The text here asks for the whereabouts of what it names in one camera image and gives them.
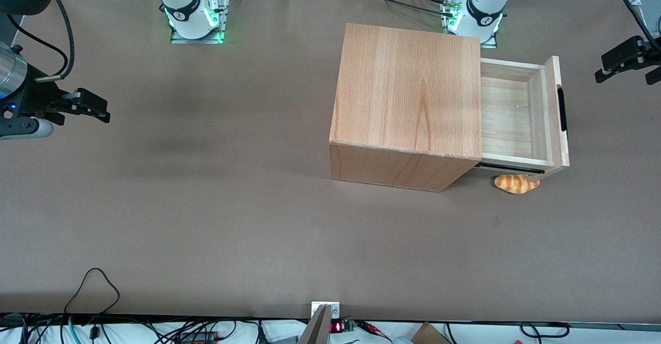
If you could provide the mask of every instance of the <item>connector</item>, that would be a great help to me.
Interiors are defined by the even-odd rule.
[[[266,338],[266,334],[264,334],[264,328],[262,325],[259,325],[257,329],[257,344],[269,344],[269,340]]]
[[[92,326],[92,328],[89,329],[89,338],[90,340],[94,340],[97,337],[99,337],[99,328],[97,326]]]

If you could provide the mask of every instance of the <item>cylindrical metal motor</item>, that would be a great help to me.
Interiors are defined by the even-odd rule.
[[[28,64],[8,45],[0,42],[0,99],[17,90],[28,73]]]

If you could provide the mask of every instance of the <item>metal bracket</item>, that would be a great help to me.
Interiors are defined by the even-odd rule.
[[[324,304],[330,306],[331,318],[333,318],[333,320],[338,320],[340,318],[340,303],[338,302],[312,302],[310,317],[314,316],[314,313],[319,309],[319,306]]]

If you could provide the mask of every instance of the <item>metal mounting plate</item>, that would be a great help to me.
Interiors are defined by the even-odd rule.
[[[311,304],[312,309],[311,309],[310,317],[314,316],[314,313],[317,311],[317,308],[319,308],[319,306],[321,304],[331,305],[331,308],[333,309],[332,310],[333,316],[331,318],[333,318],[333,320],[338,320],[340,318],[340,303],[339,302],[312,302],[312,304]]]

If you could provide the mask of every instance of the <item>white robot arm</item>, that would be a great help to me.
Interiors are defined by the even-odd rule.
[[[502,10],[507,0],[459,0],[461,8],[449,21],[448,31],[459,36],[480,38],[488,41],[497,30],[502,19]]]
[[[198,39],[218,27],[218,0],[161,0],[170,25],[186,39]]]

